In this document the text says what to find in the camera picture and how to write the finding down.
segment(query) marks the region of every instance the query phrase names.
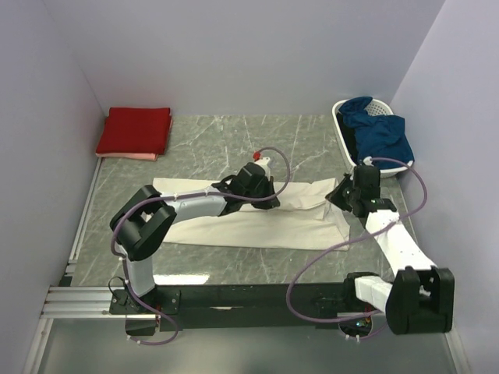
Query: towel stack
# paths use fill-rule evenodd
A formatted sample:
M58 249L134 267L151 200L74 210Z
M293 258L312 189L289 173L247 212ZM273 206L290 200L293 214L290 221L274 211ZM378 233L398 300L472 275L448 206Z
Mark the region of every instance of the towel stack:
M96 155L156 161L171 123L170 108L110 108Z

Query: blue towel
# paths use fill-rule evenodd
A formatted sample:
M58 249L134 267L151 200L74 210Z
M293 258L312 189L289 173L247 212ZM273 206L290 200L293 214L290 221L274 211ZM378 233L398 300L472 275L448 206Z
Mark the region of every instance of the blue towel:
M356 97L346 101L339 109L343 122L356 131L357 164L368 157L390 157L405 163L414 160L411 146L405 137L405 119L397 115L368 115L366 106L372 97ZM379 169L399 168L387 161L374 163Z

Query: marble tabletop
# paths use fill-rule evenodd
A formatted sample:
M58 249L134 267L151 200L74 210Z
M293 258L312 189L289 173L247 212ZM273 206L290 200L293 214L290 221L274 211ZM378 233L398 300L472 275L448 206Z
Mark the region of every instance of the marble tabletop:
M333 118L323 115L175 116L168 150L156 162L104 159L97 177L89 220L83 233L72 286L104 286L121 275L118 259L109 250L109 221L142 185L153 178L219 179L237 172L262 146L284 151L292 167L292 181L313 182L342 178L347 168L334 133ZM276 181L285 166L275 155ZM382 181L382 195L406 212L398 180ZM363 233L357 219L345 213L350 238ZM405 226L413 236L412 226ZM229 248L163 243L154 255L157 283L207 284L284 283L318 251ZM343 281L347 273L373 271L386 281L393 273L373 240L333 252L312 266L302 282Z

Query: white plastic basket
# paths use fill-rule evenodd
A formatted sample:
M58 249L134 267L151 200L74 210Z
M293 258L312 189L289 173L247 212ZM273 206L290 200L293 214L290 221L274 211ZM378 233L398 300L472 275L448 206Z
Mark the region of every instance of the white plastic basket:
M343 139L342 131L340 130L340 125L338 123L338 120L336 119L336 114L339 111L339 108L342 107L343 103L345 103L346 100L341 100L338 103L336 103L333 106L333 119L334 119L334 130L336 131L336 137L338 138L338 142L340 143L340 149L342 151L342 156L343 160L345 161L346 167L349 170L352 170L355 166L356 163L353 162L352 158L350 157L350 153L348 148L346 147L345 140ZM393 111L391 111L390 107L385 104L383 101L373 99L367 105L366 107L367 113L369 115L393 115ZM408 166L412 166L414 161L409 161L407 163ZM401 171L406 170L407 168L401 167L401 168L393 168L393 169L384 169L381 170L381 177L382 178L389 178L393 177L397 173L400 173Z

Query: white towel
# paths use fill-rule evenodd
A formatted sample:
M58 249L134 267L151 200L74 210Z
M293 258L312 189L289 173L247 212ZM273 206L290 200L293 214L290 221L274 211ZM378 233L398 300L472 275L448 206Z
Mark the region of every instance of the white towel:
M161 193L204 189L216 181L155 178ZM281 206L273 210L243 205L223 217L199 217L174 224L164 242L250 248L326 249L349 238L342 212L325 200L336 186L334 178L314 183L291 182L279 195ZM282 183L275 182L275 190Z

